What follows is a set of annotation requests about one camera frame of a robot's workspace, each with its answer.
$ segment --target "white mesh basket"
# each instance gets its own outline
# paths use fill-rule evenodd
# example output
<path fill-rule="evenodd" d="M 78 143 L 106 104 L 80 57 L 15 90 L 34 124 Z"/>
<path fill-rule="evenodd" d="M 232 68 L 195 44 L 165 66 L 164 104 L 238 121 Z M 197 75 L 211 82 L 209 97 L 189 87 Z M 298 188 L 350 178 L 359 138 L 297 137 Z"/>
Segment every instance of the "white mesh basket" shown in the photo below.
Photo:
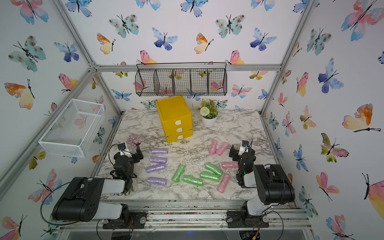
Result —
<path fill-rule="evenodd" d="M 39 144 L 49 154 L 85 157 L 104 117 L 102 104 L 71 99 Z"/>

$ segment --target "marble tabletop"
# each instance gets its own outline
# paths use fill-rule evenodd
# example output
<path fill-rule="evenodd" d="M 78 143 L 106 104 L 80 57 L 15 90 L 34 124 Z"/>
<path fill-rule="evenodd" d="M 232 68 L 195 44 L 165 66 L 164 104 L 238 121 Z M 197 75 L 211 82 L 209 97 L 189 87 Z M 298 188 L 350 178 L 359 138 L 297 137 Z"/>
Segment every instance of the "marble tabletop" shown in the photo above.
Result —
<path fill-rule="evenodd" d="M 144 155 L 139 163 L 134 165 L 134 172 L 137 175 L 137 186 L 134 183 L 134 192 L 129 195 L 108 195 L 103 199 L 132 199 L 132 200 L 250 200 L 257 191 L 256 189 L 242 189 L 236 182 L 237 169 L 223 169 L 225 174 L 231 177 L 225 192 L 219 193 L 216 188 L 219 182 L 203 179 L 203 186 L 187 184 L 180 178 L 178 183 L 171 181 L 177 167 L 182 164 L 185 166 L 184 174 L 200 178 L 200 173 L 205 171 L 205 165 L 210 162 L 217 167 L 221 167 L 222 162 L 230 162 L 228 157 L 229 149 L 232 144 L 238 149 L 242 140 L 251 141 L 252 148 L 256 151 L 255 164 L 275 164 L 271 147 L 266 138 L 260 116 L 256 110 L 221 110 L 214 127 L 205 128 L 201 122 L 201 116 L 197 110 L 191 110 L 193 122 L 193 136 L 177 142 L 167 143 L 161 125 L 159 114 L 155 110 L 129 110 L 126 111 L 117 133 L 113 139 L 113 144 L 125 142 L 127 137 L 138 134 L 145 138 L 140 145 Z M 219 148 L 221 142 L 228 142 L 230 146 L 223 155 L 210 155 L 209 148 L 213 139 L 218 141 Z M 156 155 L 166 157 L 168 163 L 165 170 L 147 173 L 145 168 L 155 163 L 150 163 L 152 148 L 169 149 L 166 155 Z M 110 157 L 114 163 L 113 155 L 117 148 L 113 147 Z M 103 161 L 98 177 L 110 178 L 109 172 L 113 170 L 108 157 Z M 167 185 L 150 186 L 146 180 L 148 177 L 160 177 L 168 179 Z"/>

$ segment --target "hanging wire shelf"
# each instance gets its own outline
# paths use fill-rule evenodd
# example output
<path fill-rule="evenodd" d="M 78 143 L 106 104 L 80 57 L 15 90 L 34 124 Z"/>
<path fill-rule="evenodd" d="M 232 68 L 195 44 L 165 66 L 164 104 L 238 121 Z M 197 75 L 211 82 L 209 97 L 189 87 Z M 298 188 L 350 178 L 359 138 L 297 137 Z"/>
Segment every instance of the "hanging wire shelf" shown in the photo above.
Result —
<path fill-rule="evenodd" d="M 225 96 L 226 63 L 137 64 L 138 96 Z"/>

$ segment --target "purple roll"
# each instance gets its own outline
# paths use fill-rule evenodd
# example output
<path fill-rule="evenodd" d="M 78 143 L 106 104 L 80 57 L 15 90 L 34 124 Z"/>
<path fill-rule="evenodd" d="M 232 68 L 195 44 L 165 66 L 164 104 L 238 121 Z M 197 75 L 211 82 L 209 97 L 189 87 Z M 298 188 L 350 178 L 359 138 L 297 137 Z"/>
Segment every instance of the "purple roll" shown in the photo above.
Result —
<path fill-rule="evenodd" d="M 152 154 L 168 154 L 167 148 L 152 148 Z"/>
<path fill-rule="evenodd" d="M 149 159 L 149 162 L 156 162 L 156 163 L 164 163 L 164 164 L 166 164 L 167 163 L 167 158 L 166 157 L 154 157 L 154 156 L 152 156 Z"/>
<path fill-rule="evenodd" d="M 150 172 L 155 172 L 155 171 L 160 171 L 160 170 L 164 170 L 165 169 L 165 165 L 164 163 L 161 163 L 161 164 L 158 164 L 158 165 L 155 165 L 155 166 L 149 166 L 145 169 L 145 171 L 147 173 L 150 173 Z"/>
<path fill-rule="evenodd" d="M 158 177 L 149 177 L 147 179 L 147 183 L 149 183 L 149 185 L 151 185 L 151 186 L 153 186 L 153 185 L 165 186 L 165 185 L 167 185 L 167 179 L 158 178 Z"/>

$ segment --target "pink roll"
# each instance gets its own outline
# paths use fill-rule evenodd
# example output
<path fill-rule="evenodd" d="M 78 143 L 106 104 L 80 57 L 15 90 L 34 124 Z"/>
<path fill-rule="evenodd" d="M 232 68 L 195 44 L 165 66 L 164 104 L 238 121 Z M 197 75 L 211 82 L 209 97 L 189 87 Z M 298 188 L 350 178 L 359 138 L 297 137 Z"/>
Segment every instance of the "pink roll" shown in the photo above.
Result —
<path fill-rule="evenodd" d="M 216 150 L 216 154 L 219 156 L 223 155 L 228 146 L 229 144 L 227 142 L 222 142 L 220 148 Z"/>
<path fill-rule="evenodd" d="M 221 163 L 222 168 L 238 168 L 237 162 L 222 162 Z"/>
<path fill-rule="evenodd" d="M 212 140 L 211 148 L 209 149 L 209 154 L 214 155 L 216 153 L 217 141 Z"/>
<path fill-rule="evenodd" d="M 224 177 L 223 177 L 223 180 L 221 180 L 221 183 L 220 185 L 217 187 L 217 191 L 219 193 L 224 193 L 225 191 L 225 187 L 227 186 L 227 184 L 229 183 L 229 175 L 228 174 L 225 174 Z"/>

